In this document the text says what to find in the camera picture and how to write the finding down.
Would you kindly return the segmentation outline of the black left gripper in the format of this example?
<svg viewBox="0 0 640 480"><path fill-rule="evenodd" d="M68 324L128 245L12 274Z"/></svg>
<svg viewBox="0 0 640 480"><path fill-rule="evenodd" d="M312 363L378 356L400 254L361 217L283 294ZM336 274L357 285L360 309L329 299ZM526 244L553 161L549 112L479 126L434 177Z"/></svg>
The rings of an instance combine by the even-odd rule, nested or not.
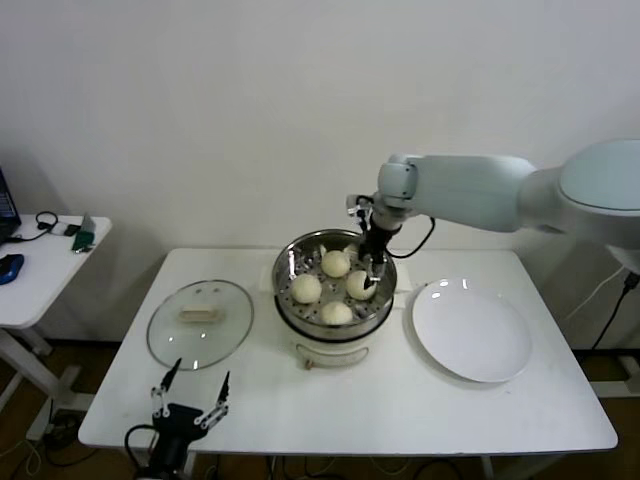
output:
<svg viewBox="0 0 640 480"><path fill-rule="evenodd" d="M229 412L230 372L227 372L216 404L208 411L166 402L173 380L181 365L178 358L162 378L160 385L151 389L152 425L158 439L151 454L152 470L183 470L192 442L204 438L208 429L215 427Z"/></svg>

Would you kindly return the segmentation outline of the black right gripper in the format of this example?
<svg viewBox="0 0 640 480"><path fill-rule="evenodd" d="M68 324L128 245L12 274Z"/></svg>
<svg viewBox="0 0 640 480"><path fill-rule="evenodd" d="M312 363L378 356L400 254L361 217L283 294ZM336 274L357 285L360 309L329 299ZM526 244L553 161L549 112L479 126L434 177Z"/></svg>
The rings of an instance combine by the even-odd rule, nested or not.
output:
<svg viewBox="0 0 640 480"><path fill-rule="evenodd" d="M356 266L366 273L364 289L367 290L377 285L384 277L386 271L385 252L388 243L401 230L400 226L394 229L385 229L378 226L373 220L361 221L362 240L359 249L354 254Z"/></svg>

